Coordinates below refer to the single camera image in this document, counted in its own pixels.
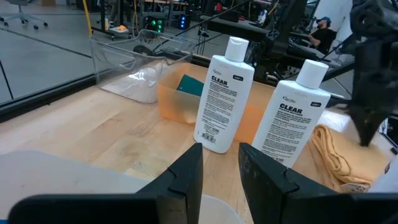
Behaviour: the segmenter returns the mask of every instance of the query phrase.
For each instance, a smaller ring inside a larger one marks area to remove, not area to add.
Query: person
[[[114,25],[114,20],[116,18],[116,15],[118,14],[118,2],[119,1],[123,1],[123,8],[124,8],[124,12],[126,13],[126,17],[127,17],[127,23],[131,22],[131,8],[129,5],[129,2],[127,2],[126,0],[110,0],[109,1],[109,5],[112,6],[111,9],[111,15],[109,16],[109,24],[111,26]]]
[[[329,52],[331,43],[336,38],[336,32],[329,29],[331,20],[329,17],[323,17],[322,19],[317,19],[318,30],[310,34],[308,38],[310,39],[313,48],[316,48],[323,54]]]

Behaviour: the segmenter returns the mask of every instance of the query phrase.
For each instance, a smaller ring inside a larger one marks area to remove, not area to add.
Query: bottle label
[[[280,163],[294,156],[296,150],[303,148],[303,139],[309,137],[307,129],[314,126],[313,118],[319,118],[313,111],[318,110],[319,115],[324,105],[303,97],[283,96],[279,101],[275,114],[270,114],[274,119],[271,122],[260,151]]]
[[[228,124],[231,122],[238,96],[238,92],[232,88],[236,83],[223,80],[217,76],[218,73],[213,69],[212,73],[209,74],[211,75],[211,82],[201,119],[204,123],[204,132],[201,134],[202,138],[214,144],[217,141],[220,131],[226,130]],[[234,79],[243,81],[243,77],[236,75],[234,75]]]

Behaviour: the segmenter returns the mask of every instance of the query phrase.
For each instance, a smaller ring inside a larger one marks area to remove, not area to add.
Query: clear plastic bin
[[[183,124],[195,125],[200,97],[178,91],[177,87],[184,75],[204,82],[207,68],[181,63],[169,76],[161,79],[158,86],[159,113],[167,119]],[[252,143],[269,99],[275,88],[253,82],[242,120],[235,134],[235,140]]]
[[[141,103],[157,101],[158,81],[192,59],[193,42],[152,30],[108,44],[90,38],[97,86]]]

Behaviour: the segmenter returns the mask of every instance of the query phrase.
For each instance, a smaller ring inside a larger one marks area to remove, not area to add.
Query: wooden table
[[[195,67],[193,72],[206,69]],[[260,83],[252,87],[264,101],[272,89]],[[321,122],[358,138],[346,115],[326,111]],[[391,147],[378,134],[373,142],[386,152]],[[161,118],[157,104],[136,103],[94,86],[0,124],[3,153],[33,149],[148,179],[161,174],[193,143],[193,126]],[[238,142],[226,154],[204,149],[203,160],[203,193],[229,203],[244,222],[252,223],[240,181]],[[307,146],[294,169],[323,182]]]

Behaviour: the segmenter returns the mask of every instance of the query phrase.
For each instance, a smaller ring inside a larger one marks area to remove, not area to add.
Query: floor
[[[57,6],[45,7],[40,6],[40,0],[36,0],[22,7],[25,13],[44,19],[49,24],[48,27],[44,27],[43,24],[37,23],[38,30],[34,30],[32,24],[22,25],[20,20],[10,21],[9,27],[0,22],[0,61],[12,91],[11,96],[7,91],[6,80],[0,72],[0,103],[94,73],[84,12],[76,10],[75,6],[63,4],[63,1],[57,0]],[[17,11],[16,6],[0,0],[0,14]],[[91,14],[91,24],[98,26],[96,21],[99,18],[98,14]],[[171,35],[180,31],[169,27],[165,29],[165,33]],[[209,32],[210,37],[218,34]],[[99,41],[111,41],[109,36],[99,32],[95,32],[94,35]],[[186,40],[198,42],[196,29],[182,36]],[[206,43],[203,55],[223,55],[228,38],[227,35],[221,35]],[[351,75],[339,78],[343,80],[343,86],[349,90]],[[335,80],[324,83],[322,88],[350,97]]]

